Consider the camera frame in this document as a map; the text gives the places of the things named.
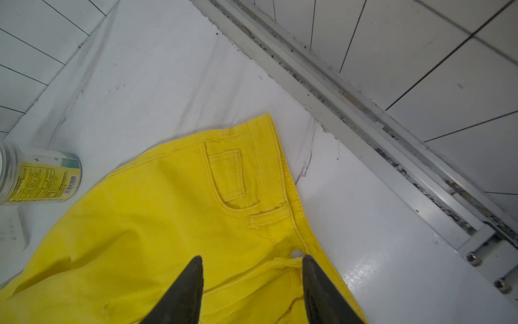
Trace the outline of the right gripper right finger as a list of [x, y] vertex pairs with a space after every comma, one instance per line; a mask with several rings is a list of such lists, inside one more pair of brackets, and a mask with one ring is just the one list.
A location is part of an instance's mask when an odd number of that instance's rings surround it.
[[364, 323], [310, 255], [302, 259], [302, 275], [304, 304], [309, 323]]

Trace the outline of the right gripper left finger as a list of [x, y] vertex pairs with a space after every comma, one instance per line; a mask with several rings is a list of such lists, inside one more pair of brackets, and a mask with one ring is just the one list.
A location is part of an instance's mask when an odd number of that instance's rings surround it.
[[195, 256], [140, 323], [199, 323], [203, 287], [202, 257]]

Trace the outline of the yellow trousers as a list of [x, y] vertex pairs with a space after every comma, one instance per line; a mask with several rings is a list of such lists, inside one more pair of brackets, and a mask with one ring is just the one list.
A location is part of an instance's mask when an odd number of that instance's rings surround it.
[[1, 290], [1, 322], [139, 323], [201, 257], [202, 323], [307, 323], [305, 256], [365, 323], [264, 114], [159, 145], [92, 187]]

